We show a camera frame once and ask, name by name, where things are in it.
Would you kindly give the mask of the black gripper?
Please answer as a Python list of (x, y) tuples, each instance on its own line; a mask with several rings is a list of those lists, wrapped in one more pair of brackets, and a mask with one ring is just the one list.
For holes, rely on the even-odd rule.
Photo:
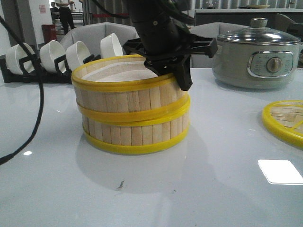
[(188, 91), (193, 82), (190, 74), (192, 54), (214, 57), (217, 52), (215, 38), (206, 38), (190, 33), (181, 33), (175, 47), (164, 50), (159, 40), (154, 44), (143, 44), (141, 38), (126, 41), (123, 48), (127, 53), (137, 53), (146, 58), (144, 65), (157, 75), (173, 73), (181, 90)]

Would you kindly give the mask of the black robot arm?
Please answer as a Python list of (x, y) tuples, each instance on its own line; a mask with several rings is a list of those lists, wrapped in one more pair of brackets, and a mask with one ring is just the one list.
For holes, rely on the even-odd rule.
[(216, 39), (190, 33), (187, 25), (195, 19), (170, 0), (125, 0), (124, 4), (139, 36), (124, 44), (126, 53), (143, 56), (145, 67), (158, 76), (172, 73), (180, 89), (188, 91), (191, 55), (214, 57)]

